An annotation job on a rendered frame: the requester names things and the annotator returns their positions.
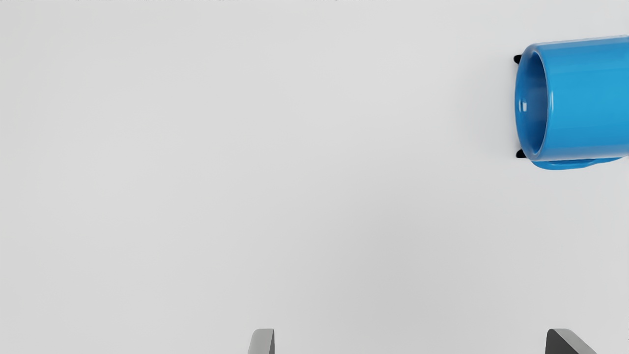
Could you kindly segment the blue glossy mug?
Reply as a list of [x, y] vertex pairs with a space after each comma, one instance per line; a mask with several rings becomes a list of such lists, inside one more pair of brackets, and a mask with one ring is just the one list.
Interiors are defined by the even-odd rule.
[[629, 157], [629, 34], [533, 43], [513, 60], [517, 158], [575, 170]]

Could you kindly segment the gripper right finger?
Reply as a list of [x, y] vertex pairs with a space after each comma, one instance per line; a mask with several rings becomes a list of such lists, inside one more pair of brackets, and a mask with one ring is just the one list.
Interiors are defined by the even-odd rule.
[[597, 354], [575, 332], [552, 328], [546, 334], [545, 354]]

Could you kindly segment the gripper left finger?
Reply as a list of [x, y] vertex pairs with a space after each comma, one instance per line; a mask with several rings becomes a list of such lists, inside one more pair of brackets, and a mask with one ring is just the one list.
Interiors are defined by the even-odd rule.
[[256, 329], [250, 338], [248, 354], [276, 354], [274, 329]]

